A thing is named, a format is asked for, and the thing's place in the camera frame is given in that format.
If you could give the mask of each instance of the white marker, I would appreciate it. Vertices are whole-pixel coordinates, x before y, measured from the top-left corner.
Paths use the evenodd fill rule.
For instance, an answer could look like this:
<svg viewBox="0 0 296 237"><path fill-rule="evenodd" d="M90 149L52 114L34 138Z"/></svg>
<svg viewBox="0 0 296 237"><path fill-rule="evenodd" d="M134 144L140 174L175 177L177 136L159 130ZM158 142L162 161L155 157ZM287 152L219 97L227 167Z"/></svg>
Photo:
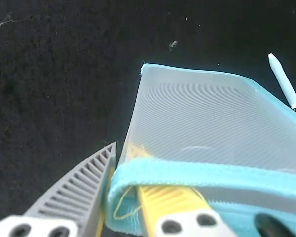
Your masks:
<svg viewBox="0 0 296 237"><path fill-rule="evenodd" d="M290 80L287 78L280 61L278 61L278 59L271 53L268 55L268 61L291 109L296 112L296 93Z"/></svg>

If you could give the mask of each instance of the translucent mesh pouch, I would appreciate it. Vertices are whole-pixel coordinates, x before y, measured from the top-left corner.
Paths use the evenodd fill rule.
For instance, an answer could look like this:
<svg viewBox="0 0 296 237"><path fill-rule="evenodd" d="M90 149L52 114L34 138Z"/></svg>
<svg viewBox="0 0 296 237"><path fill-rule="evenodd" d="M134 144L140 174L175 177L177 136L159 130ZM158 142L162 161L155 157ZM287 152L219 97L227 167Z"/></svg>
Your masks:
<svg viewBox="0 0 296 237"><path fill-rule="evenodd" d="M106 224L140 235L138 215L112 213L130 185L197 187L239 236L269 212L296 231L296 113L242 76L144 64ZM129 155L143 146L153 159ZM136 208L130 193L120 214Z"/></svg>

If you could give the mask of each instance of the dust speck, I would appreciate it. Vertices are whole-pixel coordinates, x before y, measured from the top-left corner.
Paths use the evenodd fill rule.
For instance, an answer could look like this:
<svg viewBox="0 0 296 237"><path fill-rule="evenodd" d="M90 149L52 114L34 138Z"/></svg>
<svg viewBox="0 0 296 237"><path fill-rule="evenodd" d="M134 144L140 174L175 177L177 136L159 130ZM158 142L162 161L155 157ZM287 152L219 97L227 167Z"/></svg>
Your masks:
<svg viewBox="0 0 296 237"><path fill-rule="evenodd" d="M178 45L178 42L175 40L171 44L169 44L169 50L172 51L176 46Z"/></svg>

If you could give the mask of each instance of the black surface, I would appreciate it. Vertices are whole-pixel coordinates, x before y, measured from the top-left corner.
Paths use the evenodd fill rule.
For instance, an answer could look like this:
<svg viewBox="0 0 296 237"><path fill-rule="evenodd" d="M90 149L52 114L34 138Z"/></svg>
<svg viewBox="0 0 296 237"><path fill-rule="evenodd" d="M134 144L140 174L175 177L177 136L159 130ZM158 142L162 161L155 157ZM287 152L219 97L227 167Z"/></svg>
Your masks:
<svg viewBox="0 0 296 237"><path fill-rule="evenodd" d="M285 101L272 52L296 89L296 0L7 0L4 20L0 219L103 145L121 149L143 61L241 74Z"/></svg>

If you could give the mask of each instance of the screw hole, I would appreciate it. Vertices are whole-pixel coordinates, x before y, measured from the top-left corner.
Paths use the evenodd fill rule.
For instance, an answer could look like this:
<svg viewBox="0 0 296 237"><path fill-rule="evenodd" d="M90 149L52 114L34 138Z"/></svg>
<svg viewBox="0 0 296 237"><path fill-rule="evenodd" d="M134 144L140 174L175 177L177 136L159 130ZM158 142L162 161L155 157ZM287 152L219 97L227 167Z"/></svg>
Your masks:
<svg viewBox="0 0 296 237"><path fill-rule="evenodd" d="M214 225L216 225L215 219L210 215L206 215L206 214L198 215L196 220L200 226L214 226Z"/></svg>
<svg viewBox="0 0 296 237"><path fill-rule="evenodd" d="M10 237L25 237L31 231L31 226L28 224L22 224L15 227L10 234Z"/></svg>
<svg viewBox="0 0 296 237"><path fill-rule="evenodd" d="M181 225L176 221L165 221L162 224L162 230L164 233L179 233L182 228Z"/></svg>
<svg viewBox="0 0 296 237"><path fill-rule="evenodd" d="M68 237L69 230L66 227L57 227L50 234L49 237Z"/></svg>

